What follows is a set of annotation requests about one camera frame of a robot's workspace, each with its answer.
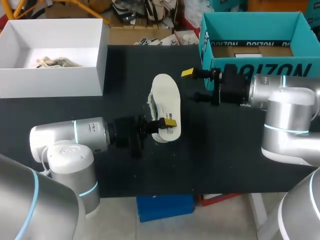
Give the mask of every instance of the red object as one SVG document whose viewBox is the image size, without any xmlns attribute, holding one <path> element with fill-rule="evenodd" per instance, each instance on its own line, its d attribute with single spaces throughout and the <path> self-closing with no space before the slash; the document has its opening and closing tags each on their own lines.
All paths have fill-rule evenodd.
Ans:
<svg viewBox="0 0 320 240">
<path fill-rule="evenodd" d="M 3 30 L 5 28 L 5 25 L 7 22 L 8 22 L 8 17 L 6 14 L 0 17 L 0 30 Z"/>
<path fill-rule="evenodd" d="M 189 28 L 190 30 L 193 30 L 195 32 L 195 35 L 199 38 L 200 28 L 195 28 L 194 26 L 192 26 L 191 23 L 188 22 L 188 20 L 185 18 L 184 15 L 181 17 L 181 23 L 185 25 L 187 28 Z"/>
<path fill-rule="evenodd" d="M 209 206 L 211 204 L 216 204 L 216 203 L 222 202 L 227 199 L 234 198 L 239 195 L 241 195 L 241 194 L 240 193 L 232 193 L 232 194 L 227 194 L 227 195 L 222 195 L 222 196 L 216 196 L 216 197 L 213 197 L 213 198 L 207 199 L 207 200 L 204 200 L 202 195 L 200 195 L 199 200 L 201 201 L 202 205 L 205 207 L 205 206 Z"/>
</svg>

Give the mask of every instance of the insole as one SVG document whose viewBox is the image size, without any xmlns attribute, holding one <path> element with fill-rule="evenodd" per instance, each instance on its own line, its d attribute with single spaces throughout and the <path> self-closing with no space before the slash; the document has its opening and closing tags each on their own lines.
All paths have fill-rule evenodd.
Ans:
<svg viewBox="0 0 320 240">
<path fill-rule="evenodd" d="M 160 118 L 174 119 L 177 126 L 159 129 L 159 136 L 168 142 L 177 140 L 181 135 L 180 93 L 176 82 L 167 74 L 157 75 L 151 89 L 157 120 Z"/>
</svg>

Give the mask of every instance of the metal leg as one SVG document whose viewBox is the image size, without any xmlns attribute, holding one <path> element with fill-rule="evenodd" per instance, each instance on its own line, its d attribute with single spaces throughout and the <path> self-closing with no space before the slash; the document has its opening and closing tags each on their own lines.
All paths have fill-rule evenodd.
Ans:
<svg viewBox="0 0 320 240">
<path fill-rule="evenodd" d="M 261 193 L 250 193 L 249 201 L 251 204 L 256 229 L 259 230 L 268 218 Z"/>
<path fill-rule="evenodd" d="M 271 240 L 274 235 L 279 231 L 278 225 L 278 209 L 279 204 L 272 210 L 265 223 L 260 227 L 257 232 L 258 240 Z"/>
<path fill-rule="evenodd" d="M 86 5 L 82 4 L 81 2 L 79 2 L 77 0 L 52 0 L 52 1 L 53 2 L 71 2 L 71 3 L 74 3 L 75 5 L 77 5 L 78 7 L 82 8 L 83 10 L 85 10 L 89 14 L 93 15 L 97 19 L 102 19 L 105 24 L 109 24 L 110 23 L 108 19 L 106 19 L 105 17 L 103 17 L 100 14 L 96 13 L 91 8 L 87 7 Z"/>
<path fill-rule="evenodd" d="M 19 3 L 18 3 L 18 6 L 16 6 L 15 10 L 14 10 L 14 13 L 13 13 L 13 17 L 16 19 L 20 12 L 21 12 L 21 9 L 24 7 L 26 3 L 26 0 L 20 0 Z"/>
<path fill-rule="evenodd" d="M 8 3 L 8 0 L 1 0 L 1 3 L 3 5 L 4 12 L 8 17 L 8 20 L 15 20 L 14 14 L 12 12 L 10 4 Z"/>
</svg>

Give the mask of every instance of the yellow stand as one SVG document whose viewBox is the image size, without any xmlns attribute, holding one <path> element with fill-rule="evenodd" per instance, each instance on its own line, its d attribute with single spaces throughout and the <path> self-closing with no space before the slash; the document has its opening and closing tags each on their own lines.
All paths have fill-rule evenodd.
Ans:
<svg viewBox="0 0 320 240">
<path fill-rule="evenodd" d="M 94 17 L 98 18 L 98 19 L 103 19 L 103 22 L 105 24 L 109 24 L 109 20 L 106 19 L 105 17 L 101 16 L 100 14 L 96 13 L 95 11 L 93 11 L 92 9 L 90 9 L 89 7 L 87 7 L 86 5 L 84 5 L 83 3 L 79 2 L 78 0 L 52 0 L 53 2 L 70 2 L 70 3 L 74 3 L 77 6 L 79 6 L 80 8 L 82 8 L 83 10 L 85 10 L 86 12 L 88 12 L 89 14 L 93 15 Z M 35 9 L 36 7 L 40 6 L 44 0 L 39 0 L 39 2 L 37 4 L 35 4 L 34 6 L 30 7 L 27 11 L 25 11 L 24 13 L 20 14 L 22 7 L 24 6 L 24 4 L 26 3 L 26 0 L 20 0 L 18 5 L 16 6 L 14 12 L 12 12 L 12 9 L 8 3 L 8 0 L 1 0 L 4 11 L 6 16 L 8 17 L 9 20 L 17 20 L 21 17 L 23 17 L 24 15 L 26 15 L 27 13 L 29 13 L 30 11 L 32 11 L 33 9 Z"/>
</svg>

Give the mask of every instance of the teal cardboard box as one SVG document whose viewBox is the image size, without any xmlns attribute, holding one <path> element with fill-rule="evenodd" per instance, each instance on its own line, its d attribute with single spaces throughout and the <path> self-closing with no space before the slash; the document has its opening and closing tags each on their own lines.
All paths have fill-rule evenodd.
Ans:
<svg viewBox="0 0 320 240">
<path fill-rule="evenodd" d="M 305 18 L 311 28 L 320 26 L 320 0 L 309 0 Z"/>
<path fill-rule="evenodd" d="M 212 51 L 216 46 L 278 47 L 289 49 L 291 56 L 217 57 Z M 255 74 L 315 78 L 320 73 L 320 44 L 301 12 L 205 13 L 198 47 L 204 70 L 223 71 L 225 64 L 235 64 L 237 72 L 249 79 Z M 212 81 L 204 82 L 207 90 L 213 90 Z"/>
<path fill-rule="evenodd" d="M 245 3 L 246 0 L 209 0 L 209 2 L 215 12 L 225 12 L 235 6 Z"/>
</svg>

